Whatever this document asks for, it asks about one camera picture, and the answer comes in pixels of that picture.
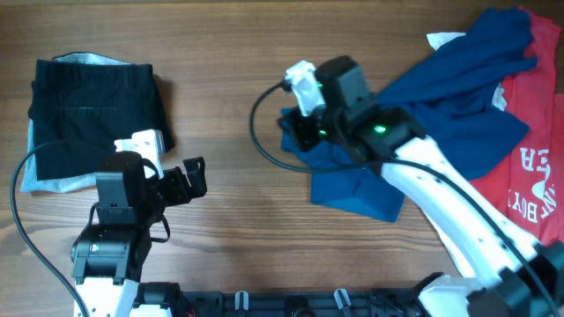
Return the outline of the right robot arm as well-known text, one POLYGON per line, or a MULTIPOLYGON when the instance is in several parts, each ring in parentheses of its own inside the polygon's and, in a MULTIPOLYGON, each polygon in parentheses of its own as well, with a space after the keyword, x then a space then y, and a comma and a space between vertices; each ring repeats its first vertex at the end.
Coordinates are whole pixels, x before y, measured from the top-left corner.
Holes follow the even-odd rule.
POLYGON ((344 147, 413 200, 442 233, 469 276, 438 276, 419 291, 431 316, 554 316, 563 306, 563 246, 543 246, 504 217, 445 158, 403 109, 379 107, 360 66, 347 56, 301 61, 283 86, 298 107, 288 132, 306 151, 344 147))

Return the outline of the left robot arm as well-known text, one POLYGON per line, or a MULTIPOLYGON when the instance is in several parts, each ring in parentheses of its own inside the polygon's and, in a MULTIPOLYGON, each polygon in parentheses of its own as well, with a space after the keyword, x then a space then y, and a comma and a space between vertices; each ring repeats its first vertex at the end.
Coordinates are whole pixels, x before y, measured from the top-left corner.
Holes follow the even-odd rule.
POLYGON ((182 167, 147 177, 146 170, 154 167, 134 151, 117 152, 100 162, 99 200, 71 249, 71 275, 79 295, 75 315, 196 315, 178 283, 144 283, 141 275, 157 243, 152 225, 167 223, 167 207, 205 196, 205 162, 188 158, 182 167))

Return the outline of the blue polo shirt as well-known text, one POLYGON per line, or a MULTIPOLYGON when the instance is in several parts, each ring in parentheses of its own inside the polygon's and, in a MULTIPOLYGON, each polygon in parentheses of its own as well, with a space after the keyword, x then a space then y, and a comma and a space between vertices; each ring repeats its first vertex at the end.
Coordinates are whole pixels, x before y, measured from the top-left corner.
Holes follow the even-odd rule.
MULTIPOLYGON (((464 178, 481 178, 529 131, 522 120, 494 106, 494 94, 505 77, 536 67, 536 57, 525 53, 532 41, 529 13, 487 9, 465 34, 441 45, 375 100, 383 108, 402 108, 419 122, 464 178)), ((397 220, 404 194, 369 170, 338 172, 351 161, 343 147, 322 141, 300 151, 284 133, 281 148, 321 169, 311 181, 311 203, 397 220)))

